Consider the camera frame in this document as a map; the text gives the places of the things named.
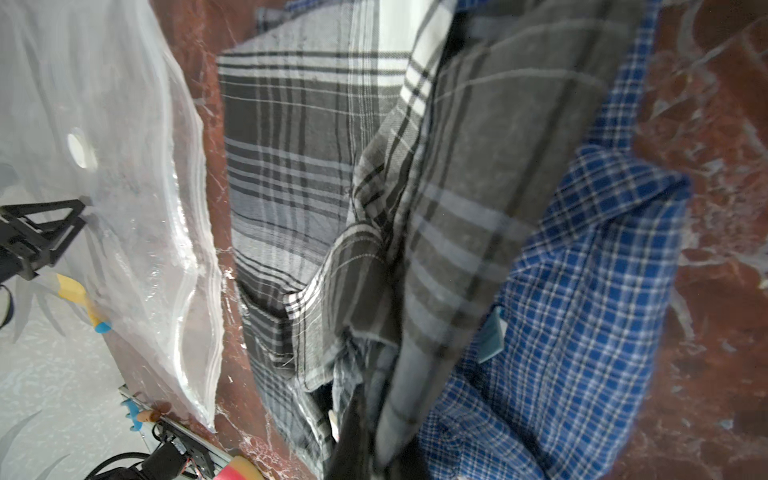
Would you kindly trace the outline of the clear vacuum bag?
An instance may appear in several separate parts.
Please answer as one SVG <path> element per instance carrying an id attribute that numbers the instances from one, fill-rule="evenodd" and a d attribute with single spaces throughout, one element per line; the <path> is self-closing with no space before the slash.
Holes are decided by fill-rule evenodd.
<path id="1" fill-rule="evenodd" d="M 78 167 L 81 129 L 98 167 Z M 58 269 L 78 280 L 181 415 L 212 427 L 223 310 L 202 121 L 147 1 L 1 5 L 1 197 L 78 199 Z"/>

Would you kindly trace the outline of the blue checked shirt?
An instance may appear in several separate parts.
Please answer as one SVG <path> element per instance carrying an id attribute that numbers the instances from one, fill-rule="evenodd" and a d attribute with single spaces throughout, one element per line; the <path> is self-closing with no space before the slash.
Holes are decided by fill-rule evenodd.
<path id="1" fill-rule="evenodd" d="M 631 153 L 658 12 L 642 2 L 592 126 L 418 431 L 425 479 L 596 479 L 627 439 L 689 188 Z"/>

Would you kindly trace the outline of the grey plaid shirt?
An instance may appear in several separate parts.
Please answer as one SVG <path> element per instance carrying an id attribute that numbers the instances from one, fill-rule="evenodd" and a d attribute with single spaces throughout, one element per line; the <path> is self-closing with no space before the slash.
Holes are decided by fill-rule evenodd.
<path id="1" fill-rule="evenodd" d="M 261 400 L 321 479 L 417 434 L 592 126 L 642 1 L 277 1 L 217 59 Z"/>

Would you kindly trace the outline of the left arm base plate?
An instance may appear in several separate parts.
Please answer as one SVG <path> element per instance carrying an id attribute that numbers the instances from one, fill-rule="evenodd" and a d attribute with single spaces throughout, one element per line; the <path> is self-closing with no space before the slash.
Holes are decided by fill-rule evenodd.
<path id="1" fill-rule="evenodd" d="M 190 459 L 186 472 L 197 479 L 213 479 L 232 460 L 231 455 L 175 421 L 161 418 L 152 431 L 158 442 L 173 443 Z"/>

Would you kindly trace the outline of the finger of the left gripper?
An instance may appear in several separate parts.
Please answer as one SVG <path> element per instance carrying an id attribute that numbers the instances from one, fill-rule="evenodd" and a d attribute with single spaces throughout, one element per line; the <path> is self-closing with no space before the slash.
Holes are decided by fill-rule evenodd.
<path id="1" fill-rule="evenodd" d="M 1 281 L 15 276 L 33 280 L 55 266 L 86 225 L 85 204 L 78 200 L 14 204 L 1 207 Z M 59 220 L 37 222 L 33 215 L 67 210 Z"/>

